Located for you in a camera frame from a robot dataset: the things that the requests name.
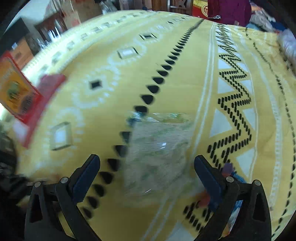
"blue object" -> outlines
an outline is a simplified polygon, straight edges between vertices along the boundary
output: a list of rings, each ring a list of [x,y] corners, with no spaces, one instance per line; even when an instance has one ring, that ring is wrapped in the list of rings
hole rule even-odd
[[[209,208],[211,211],[215,211],[219,204],[222,202],[222,187],[216,181],[215,177],[209,171],[207,166],[197,156],[194,160],[194,169],[199,179],[207,190],[211,197]]]
[[[256,24],[253,24],[253,23],[248,23],[246,27],[247,28],[251,28],[251,29],[262,31],[261,28],[259,28]]]
[[[239,176],[235,172],[232,172],[231,176],[241,183],[247,183],[243,177]],[[236,209],[240,208],[241,206],[242,206],[242,200],[236,201],[232,212],[234,212]]]
[[[89,190],[94,178],[100,170],[100,158],[97,155],[91,155],[90,162],[84,172],[79,176],[72,189],[72,201],[77,204],[82,202]]]
[[[270,22],[270,23],[277,30],[284,31],[286,29],[286,27],[282,25],[280,22]]]

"cardboard box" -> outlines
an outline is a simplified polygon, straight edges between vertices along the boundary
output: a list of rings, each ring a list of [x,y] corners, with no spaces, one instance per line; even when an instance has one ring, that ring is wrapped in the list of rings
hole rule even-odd
[[[3,34],[3,36],[0,37],[0,55],[7,50],[10,51],[12,45],[14,45],[14,43],[18,43],[29,32],[30,31],[22,18],[14,22]]]
[[[22,38],[17,45],[14,45],[14,49],[10,51],[10,54],[20,69],[34,57],[25,38]]]
[[[61,8],[68,29],[102,14],[101,8],[94,0],[65,0]]]

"snack package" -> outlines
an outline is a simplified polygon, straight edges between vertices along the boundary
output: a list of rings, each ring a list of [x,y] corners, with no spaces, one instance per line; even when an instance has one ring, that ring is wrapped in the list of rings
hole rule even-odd
[[[41,98],[17,67],[7,51],[0,58],[0,103],[16,118],[26,123]]]

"yellow bedsheet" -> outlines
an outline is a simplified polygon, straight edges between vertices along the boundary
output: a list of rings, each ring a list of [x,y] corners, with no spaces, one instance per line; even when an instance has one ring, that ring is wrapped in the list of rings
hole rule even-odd
[[[132,111],[191,116],[188,159],[202,154],[217,168],[231,162],[247,182],[259,179],[273,240],[291,218],[295,78],[275,34],[168,12],[119,11],[69,30],[23,71],[34,84],[44,73],[63,73],[68,80],[44,111],[29,149],[18,146],[18,171],[54,180],[70,176],[90,154],[99,155],[100,171],[113,180],[94,180],[103,197],[88,191],[98,208],[87,199],[78,206],[91,212],[89,224],[102,240],[189,241],[208,219],[201,208],[193,212],[199,230],[185,219],[185,206],[200,190],[194,185],[192,195],[164,193],[159,204],[122,203],[116,193],[122,179],[107,159],[124,162],[120,133],[132,130],[126,122]]]

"screw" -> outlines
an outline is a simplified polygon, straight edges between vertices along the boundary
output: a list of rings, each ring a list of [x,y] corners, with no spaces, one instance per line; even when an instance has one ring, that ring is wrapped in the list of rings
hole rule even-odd
[[[61,183],[66,183],[68,181],[68,178],[67,177],[63,177],[62,179],[61,179]]]
[[[41,182],[36,182],[35,184],[34,184],[34,186],[37,188],[37,187],[39,187],[41,185]]]
[[[233,177],[226,177],[226,181],[229,183],[233,183],[234,179],[233,179]]]
[[[261,182],[258,181],[258,180],[255,180],[254,183],[255,183],[255,185],[257,185],[257,186],[260,186],[260,185],[261,185]]]

